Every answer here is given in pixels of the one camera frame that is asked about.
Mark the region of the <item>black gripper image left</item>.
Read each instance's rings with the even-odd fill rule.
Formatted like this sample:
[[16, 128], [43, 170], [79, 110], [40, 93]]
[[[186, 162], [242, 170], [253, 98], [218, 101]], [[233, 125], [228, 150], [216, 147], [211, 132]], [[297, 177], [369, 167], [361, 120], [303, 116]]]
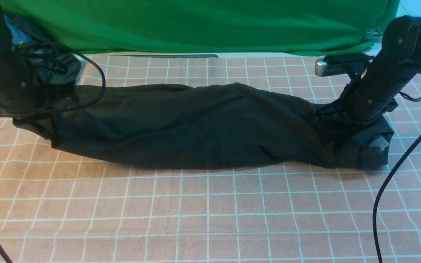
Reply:
[[75, 86], [45, 85], [29, 95], [9, 100], [0, 98], [0, 118], [27, 118], [37, 113], [51, 113], [54, 105], [64, 100], [79, 101]]

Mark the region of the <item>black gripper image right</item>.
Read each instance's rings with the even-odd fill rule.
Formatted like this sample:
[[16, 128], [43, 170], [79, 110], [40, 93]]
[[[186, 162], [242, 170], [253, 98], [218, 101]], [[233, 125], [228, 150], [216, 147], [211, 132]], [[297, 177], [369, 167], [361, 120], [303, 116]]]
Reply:
[[392, 112], [397, 106], [396, 100], [393, 99], [377, 117], [364, 121], [348, 116], [337, 101], [328, 104], [315, 104], [315, 120], [322, 137], [352, 137], [363, 130], [387, 123], [383, 114]]

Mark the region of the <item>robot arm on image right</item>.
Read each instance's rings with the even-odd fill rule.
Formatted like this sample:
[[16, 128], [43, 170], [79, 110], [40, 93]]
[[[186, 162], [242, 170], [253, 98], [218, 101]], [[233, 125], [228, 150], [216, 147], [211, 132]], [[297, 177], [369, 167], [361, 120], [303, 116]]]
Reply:
[[321, 135], [329, 140], [365, 133], [390, 133], [383, 114], [393, 111], [394, 97], [421, 73], [421, 17], [393, 19], [375, 56], [349, 53], [317, 60], [320, 77], [347, 74], [350, 82], [340, 97], [316, 111]]

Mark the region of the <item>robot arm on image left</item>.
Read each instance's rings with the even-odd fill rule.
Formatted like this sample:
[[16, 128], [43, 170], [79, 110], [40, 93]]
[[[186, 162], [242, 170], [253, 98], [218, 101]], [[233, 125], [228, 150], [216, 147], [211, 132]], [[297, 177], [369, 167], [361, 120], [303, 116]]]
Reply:
[[0, 118], [25, 118], [77, 108], [81, 63], [73, 51], [51, 42], [32, 22], [10, 14], [10, 22], [31, 37], [13, 43], [0, 5]]

